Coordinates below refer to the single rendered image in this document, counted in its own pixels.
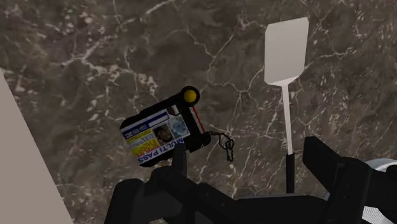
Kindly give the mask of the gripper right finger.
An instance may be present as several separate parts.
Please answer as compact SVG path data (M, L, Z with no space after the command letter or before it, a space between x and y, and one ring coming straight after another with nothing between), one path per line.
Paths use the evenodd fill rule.
M397 224L397 165L377 171L338 155L315 136L305 138L302 160L330 193L317 224L368 224L362 219L366 206Z

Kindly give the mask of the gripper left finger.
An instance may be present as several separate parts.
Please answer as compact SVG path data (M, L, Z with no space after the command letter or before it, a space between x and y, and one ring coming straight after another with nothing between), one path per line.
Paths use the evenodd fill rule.
M172 164L155 169L150 180L125 179L111 197L104 224L237 224L235 201L207 183L186 176L186 146L177 144Z

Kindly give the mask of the white rounded object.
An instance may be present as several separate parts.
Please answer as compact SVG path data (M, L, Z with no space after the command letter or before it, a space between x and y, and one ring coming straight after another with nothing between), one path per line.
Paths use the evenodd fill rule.
M390 165L397 165L397 160L390 158L376 158L366 161L366 164L377 171L386 172L386 169ZM362 218L369 222L369 224L394 224L375 207L365 206Z

